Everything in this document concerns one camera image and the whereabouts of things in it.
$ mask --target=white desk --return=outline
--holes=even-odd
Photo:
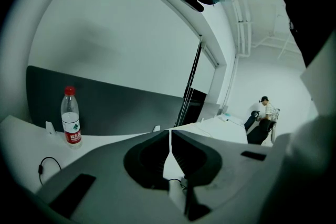
[[[202,123],[192,123],[174,128],[220,140],[247,144],[243,127],[224,122],[220,118],[209,119]],[[106,144],[129,139],[141,134],[118,136],[83,135],[82,147],[72,150],[65,142],[64,133],[50,135],[44,128],[8,116],[0,124],[0,143],[4,158],[17,183],[33,193],[41,187],[38,177],[38,165],[47,156],[54,157],[60,166],[66,167],[89,151]],[[167,179],[183,176],[180,167],[170,153],[165,163],[164,177]],[[59,172],[52,159],[43,162],[42,182]]]

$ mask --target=bottle label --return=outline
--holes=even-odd
[[[79,120],[71,123],[63,121],[63,129],[65,137],[70,144],[76,144],[81,141]]]

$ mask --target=red bottle cap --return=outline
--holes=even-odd
[[[74,86],[66,86],[65,87],[65,90],[64,90],[64,93],[66,95],[75,95],[75,87]]]

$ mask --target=cap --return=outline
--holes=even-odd
[[[260,101],[260,102],[264,102],[265,100],[268,101],[267,96],[263,96],[263,97],[261,97],[261,101]]]
[[[66,86],[65,87],[65,90],[64,90],[64,93],[66,95],[75,95],[75,87],[74,86]]]

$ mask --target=plastic bottle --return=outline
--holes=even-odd
[[[75,87],[67,86],[64,93],[65,96],[61,104],[63,129],[68,145],[76,149],[82,145],[82,137],[79,125],[78,104],[75,98]]]

